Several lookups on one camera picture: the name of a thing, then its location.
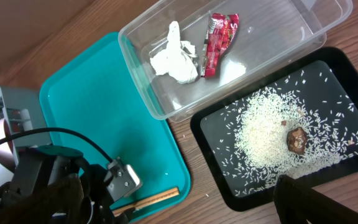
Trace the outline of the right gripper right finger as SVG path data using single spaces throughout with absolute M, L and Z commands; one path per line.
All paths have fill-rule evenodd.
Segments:
M 281 175 L 273 192 L 281 223 L 358 223 L 358 213 L 335 200 Z

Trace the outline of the brown food scrap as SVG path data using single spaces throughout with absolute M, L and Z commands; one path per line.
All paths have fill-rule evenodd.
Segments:
M 303 128 L 295 128 L 287 134 L 287 148 L 290 152 L 302 155 L 305 153 L 307 140 L 307 133 Z

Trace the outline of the red snack wrapper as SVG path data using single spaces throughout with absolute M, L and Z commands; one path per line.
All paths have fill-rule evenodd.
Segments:
M 219 58 L 229 48 L 239 28 L 239 15 L 214 13 L 209 18 L 203 46 L 201 77 L 211 78 L 216 74 Z

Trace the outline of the grey plastic dish rack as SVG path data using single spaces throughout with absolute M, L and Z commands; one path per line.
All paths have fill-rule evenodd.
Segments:
M 2 119 L 7 126 L 5 131 L 0 131 L 0 139 L 7 135 L 45 128 L 47 125 L 40 107 L 39 92 L 0 85 L 0 120 Z

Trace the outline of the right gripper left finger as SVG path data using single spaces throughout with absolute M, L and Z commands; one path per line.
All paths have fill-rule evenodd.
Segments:
M 50 223 L 52 215 L 66 212 L 66 223 L 79 223 L 84 193 L 76 174 L 49 185 L 14 205 L 0 209 L 0 223 Z

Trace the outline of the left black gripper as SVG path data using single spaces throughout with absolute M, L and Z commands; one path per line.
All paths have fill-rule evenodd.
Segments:
M 80 179 L 84 198 L 94 202 L 88 218 L 96 223 L 110 223 L 111 199 L 105 181 L 107 173 L 99 164 L 90 164 L 76 149 L 54 145 L 26 149 L 8 189 L 2 194 L 1 206 L 16 205 L 74 175 Z

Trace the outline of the teal plastic serving tray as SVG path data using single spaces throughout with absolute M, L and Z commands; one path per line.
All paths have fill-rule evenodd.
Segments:
M 109 158 L 130 164 L 142 181 L 117 209 L 176 188 L 177 196 L 134 213 L 139 220 L 182 202 L 191 187 L 190 173 L 166 121 L 153 118 L 134 85 L 118 34 L 105 35 L 47 79 L 40 89 L 47 126 L 80 134 L 52 133 L 55 145 L 77 149 L 91 164 Z

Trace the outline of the clear plastic waste bin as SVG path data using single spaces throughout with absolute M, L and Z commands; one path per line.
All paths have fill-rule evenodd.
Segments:
M 128 23 L 118 40 L 130 75 L 155 119 L 180 122 L 269 71 L 322 47 L 329 29 L 344 22 L 351 0 L 174 0 L 159 1 Z M 169 23 L 203 55 L 204 37 L 214 13 L 237 14 L 239 27 L 218 61 L 213 78 L 180 84 L 158 76 L 150 59 L 167 44 Z

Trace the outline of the white rice pile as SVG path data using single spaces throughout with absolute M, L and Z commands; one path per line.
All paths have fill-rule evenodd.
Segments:
M 260 192 L 273 187 L 279 175 L 295 179 L 331 167 L 358 156 L 358 133 L 342 133 L 339 123 L 344 113 L 334 110 L 333 121 L 306 105 L 300 93 L 266 86 L 245 98 L 236 109 L 224 109 L 218 121 L 234 136 L 232 166 L 235 177 L 244 175 L 255 187 L 240 186 L 244 193 Z M 289 131 L 301 127 L 307 133 L 305 153 L 287 148 Z

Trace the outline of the white tissue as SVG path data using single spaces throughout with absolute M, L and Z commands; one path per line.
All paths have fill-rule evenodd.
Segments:
M 181 40 L 177 21 L 169 25 L 166 47 L 150 58 L 157 76 L 168 74 L 179 84 L 192 83 L 198 78 L 196 48 L 191 42 Z

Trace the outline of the black rectangular tray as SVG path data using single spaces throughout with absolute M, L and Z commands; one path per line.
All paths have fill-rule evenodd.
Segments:
M 234 136 L 223 129 L 224 123 L 218 117 L 224 109 L 240 107 L 252 91 L 266 86 L 300 93 L 306 105 L 326 115 L 328 121 L 333 121 L 334 110 L 343 112 L 341 132 L 358 133 L 358 72 L 345 53 L 334 47 L 319 49 L 197 112 L 191 119 L 191 130 L 224 202 L 237 212 L 272 202 L 274 188 L 260 193 L 244 193 L 239 189 L 255 187 L 256 183 L 244 175 L 235 177 L 235 169 L 223 165 L 233 164 L 237 159 Z

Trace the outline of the wooden chopstick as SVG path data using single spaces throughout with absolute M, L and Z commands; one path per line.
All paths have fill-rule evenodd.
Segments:
M 134 208 L 135 210 L 140 210 L 140 209 L 143 209 L 143 208 L 148 207 L 150 205 L 159 203 L 161 201 L 176 197 L 179 194 L 180 194 L 179 189 L 177 187 L 175 187 L 175 188 L 166 190 L 166 191 L 164 191 L 162 193 L 159 193 L 157 195 L 153 195 L 151 197 L 142 199 L 142 200 L 140 200 L 138 202 L 134 202 L 132 204 L 123 206 L 121 208 L 117 208 L 117 209 L 113 210 L 112 212 L 113 212 L 113 214 L 115 216 L 118 216 L 118 215 L 124 213 L 128 209 Z

